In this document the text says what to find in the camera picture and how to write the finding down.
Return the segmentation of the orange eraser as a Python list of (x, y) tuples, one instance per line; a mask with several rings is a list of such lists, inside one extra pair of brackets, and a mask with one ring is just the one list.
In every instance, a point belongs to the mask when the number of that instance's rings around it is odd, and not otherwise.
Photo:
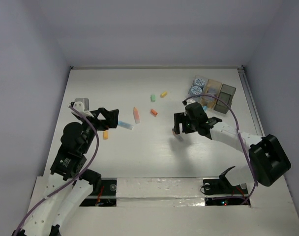
[(158, 115), (158, 112), (155, 111), (154, 109), (151, 109), (150, 112), (151, 112), (154, 116), (157, 116), (157, 115)]

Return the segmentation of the blue lid jar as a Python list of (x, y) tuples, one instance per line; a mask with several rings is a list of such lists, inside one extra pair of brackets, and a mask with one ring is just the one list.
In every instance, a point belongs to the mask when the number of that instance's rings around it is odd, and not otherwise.
[(203, 89), (197, 86), (191, 86), (188, 92), (188, 96), (194, 99), (196, 102), (201, 101), (202, 94), (203, 94)]
[(203, 77), (195, 77), (193, 80), (193, 86), (203, 88), (206, 84), (206, 81)]

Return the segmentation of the clear jar blue clips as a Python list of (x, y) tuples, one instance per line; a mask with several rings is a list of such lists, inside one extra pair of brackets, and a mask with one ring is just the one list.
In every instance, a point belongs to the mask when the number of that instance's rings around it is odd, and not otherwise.
[(218, 92), (219, 92), (219, 89), (217, 87), (213, 87), (213, 86), (208, 87), (207, 94), (217, 96)]

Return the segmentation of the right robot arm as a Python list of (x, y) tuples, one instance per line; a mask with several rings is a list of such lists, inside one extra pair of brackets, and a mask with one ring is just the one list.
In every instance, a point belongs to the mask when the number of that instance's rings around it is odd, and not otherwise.
[(246, 165), (235, 165), (218, 177), (222, 192), (229, 193), (244, 183), (261, 184), (270, 187), (291, 168), (279, 140), (274, 135), (261, 137), (241, 132), (217, 117), (208, 117), (202, 105), (195, 102), (187, 105), (185, 111), (174, 114), (173, 132), (194, 133), (210, 140), (226, 144), (245, 155)]

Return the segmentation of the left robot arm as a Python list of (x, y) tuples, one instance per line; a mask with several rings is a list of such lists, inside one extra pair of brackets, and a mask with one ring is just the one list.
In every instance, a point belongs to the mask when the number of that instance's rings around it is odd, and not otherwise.
[(88, 111), (72, 102), (69, 108), (78, 119), (67, 124), (60, 139), (61, 146), (50, 168), (42, 199), (25, 215), (15, 236), (60, 236), (83, 200), (102, 190), (101, 174), (90, 170), (94, 161), (85, 154), (98, 131), (116, 128), (119, 110), (99, 108)]

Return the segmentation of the blue pencil-shaped highlighter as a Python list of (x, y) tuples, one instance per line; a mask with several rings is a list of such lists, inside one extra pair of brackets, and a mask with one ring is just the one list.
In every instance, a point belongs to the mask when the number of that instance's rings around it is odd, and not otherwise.
[(133, 129), (133, 125), (132, 124), (129, 124), (129, 123), (126, 123), (124, 121), (118, 121), (118, 126), (122, 127), (122, 128), (125, 128), (125, 129), (129, 129), (129, 130), (132, 130)]

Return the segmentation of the orange-yellow eraser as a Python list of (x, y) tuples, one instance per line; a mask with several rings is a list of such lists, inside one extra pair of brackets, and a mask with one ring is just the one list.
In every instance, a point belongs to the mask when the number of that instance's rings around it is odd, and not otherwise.
[(108, 138), (109, 138), (109, 131), (108, 130), (103, 131), (103, 139), (107, 140)]

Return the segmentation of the pink pencil-shaped highlighter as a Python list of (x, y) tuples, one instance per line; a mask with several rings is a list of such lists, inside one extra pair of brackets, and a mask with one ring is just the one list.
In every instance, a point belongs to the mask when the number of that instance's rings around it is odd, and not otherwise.
[(133, 116), (136, 124), (140, 123), (139, 113), (136, 107), (133, 108)]

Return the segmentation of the yellow eraser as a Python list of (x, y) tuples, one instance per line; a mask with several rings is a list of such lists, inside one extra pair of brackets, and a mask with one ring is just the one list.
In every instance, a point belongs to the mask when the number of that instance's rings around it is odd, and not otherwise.
[(160, 95), (160, 97), (161, 97), (161, 98), (164, 98), (166, 95), (167, 95), (167, 92), (163, 92), (163, 93)]

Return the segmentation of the green eraser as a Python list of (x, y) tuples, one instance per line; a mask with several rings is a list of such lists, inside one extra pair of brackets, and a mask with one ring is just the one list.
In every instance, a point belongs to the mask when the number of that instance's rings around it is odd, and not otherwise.
[(151, 102), (155, 102), (155, 101), (156, 101), (156, 96), (155, 96), (155, 94), (152, 94), (152, 95), (150, 96), (150, 100), (151, 100)]

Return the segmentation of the clear plastic bin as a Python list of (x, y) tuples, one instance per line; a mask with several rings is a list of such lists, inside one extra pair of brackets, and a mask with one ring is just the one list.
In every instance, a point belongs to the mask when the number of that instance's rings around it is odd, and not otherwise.
[(208, 81), (208, 78), (196, 75), (188, 91), (188, 96), (192, 96), (195, 102), (200, 103), (202, 99), (201, 95), (204, 94)]

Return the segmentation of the amber plastic bin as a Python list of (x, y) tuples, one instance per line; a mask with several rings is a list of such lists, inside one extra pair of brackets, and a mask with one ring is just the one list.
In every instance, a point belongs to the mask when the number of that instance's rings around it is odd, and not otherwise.
[(223, 84), (217, 80), (208, 79), (206, 85), (203, 88), (203, 96), (201, 97), (202, 106), (206, 106), (209, 109), (212, 109), (215, 106), (216, 99), (213, 97), (208, 97), (206, 95), (217, 97), (222, 85)]

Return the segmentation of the grey plastic bin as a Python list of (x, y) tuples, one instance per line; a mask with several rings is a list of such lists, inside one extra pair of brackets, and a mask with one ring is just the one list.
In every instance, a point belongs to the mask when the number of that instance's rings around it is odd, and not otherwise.
[(218, 98), (214, 106), (214, 110), (226, 114), (231, 107), (236, 88), (227, 84), (223, 84), (219, 92)]

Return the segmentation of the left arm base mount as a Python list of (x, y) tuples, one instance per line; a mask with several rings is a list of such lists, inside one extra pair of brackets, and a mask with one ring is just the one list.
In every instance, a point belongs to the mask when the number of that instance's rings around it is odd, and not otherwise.
[(81, 207), (115, 207), (117, 205), (117, 179), (103, 178), (99, 190), (86, 197)]

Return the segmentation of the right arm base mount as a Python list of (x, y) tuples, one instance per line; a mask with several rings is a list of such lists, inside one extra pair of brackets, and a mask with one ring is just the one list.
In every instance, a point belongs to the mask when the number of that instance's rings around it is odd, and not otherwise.
[(206, 206), (249, 206), (250, 200), (244, 202), (248, 197), (246, 183), (223, 187), (219, 178), (203, 179), (200, 192), (205, 196)]

